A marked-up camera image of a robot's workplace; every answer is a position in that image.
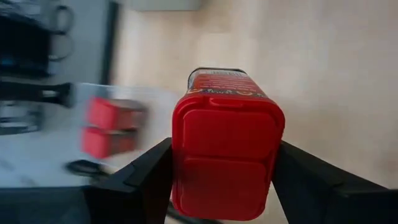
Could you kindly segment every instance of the red box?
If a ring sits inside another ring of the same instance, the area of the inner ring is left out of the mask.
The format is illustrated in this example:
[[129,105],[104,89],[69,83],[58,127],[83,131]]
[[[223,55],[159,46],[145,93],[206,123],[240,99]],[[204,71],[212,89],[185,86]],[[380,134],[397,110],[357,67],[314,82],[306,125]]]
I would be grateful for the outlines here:
[[103,131],[87,127],[83,130],[83,150],[97,158],[104,159],[122,152],[132,151],[135,134],[120,131]]
[[176,209],[207,219],[258,217],[284,126],[282,110],[242,70],[195,70],[172,120]]
[[88,121],[105,130],[138,128],[144,107],[132,100],[94,98],[88,110]]

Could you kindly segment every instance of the black handle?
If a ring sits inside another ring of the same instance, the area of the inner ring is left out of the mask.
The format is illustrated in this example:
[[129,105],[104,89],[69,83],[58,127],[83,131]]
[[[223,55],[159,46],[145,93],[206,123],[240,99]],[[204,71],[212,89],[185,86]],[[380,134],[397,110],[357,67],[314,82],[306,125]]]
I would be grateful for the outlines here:
[[398,190],[286,142],[279,148],[272,182],[290,224],[398,223]]
[[72,84],[35,85],[28,83],[0,82],[0,100],[21,100],[55,103],[72,107]]

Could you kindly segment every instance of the tiled floor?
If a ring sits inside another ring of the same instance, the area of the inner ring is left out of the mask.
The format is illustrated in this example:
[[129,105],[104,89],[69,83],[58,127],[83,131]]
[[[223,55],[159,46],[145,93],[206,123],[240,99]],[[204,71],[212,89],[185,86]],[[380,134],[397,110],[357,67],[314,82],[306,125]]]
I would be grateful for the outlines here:
[[[238,67],[287,118],[284,139],[398,187],[398,1],[209,0],[123,10],[114,83],[182,95],[197,66]],[[253,223],[285,223],[274,193]]]

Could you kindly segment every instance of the red block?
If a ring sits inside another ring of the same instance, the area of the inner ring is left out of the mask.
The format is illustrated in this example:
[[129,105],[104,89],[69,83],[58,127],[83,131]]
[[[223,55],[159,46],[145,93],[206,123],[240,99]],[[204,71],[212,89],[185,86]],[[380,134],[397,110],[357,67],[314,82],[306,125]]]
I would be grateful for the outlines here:
[[132,100],[94,98],[88,110],[88,121],[105,130],[138,128],[144,106]]
[[115,154],[132,151],[134,146],[134,132],[109,132],[92,127],[87,127],[83,130],[83,150],[97,159],[104,159]]

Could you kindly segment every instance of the printed label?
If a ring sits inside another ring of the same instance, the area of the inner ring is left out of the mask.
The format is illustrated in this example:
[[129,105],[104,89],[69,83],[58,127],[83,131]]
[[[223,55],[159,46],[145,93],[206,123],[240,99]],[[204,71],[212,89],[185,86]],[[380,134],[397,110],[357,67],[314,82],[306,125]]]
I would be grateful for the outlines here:
[[243,72],[234,70],[199,69],[188,80],[187,94],[216,93],[264,97],[267,95]]

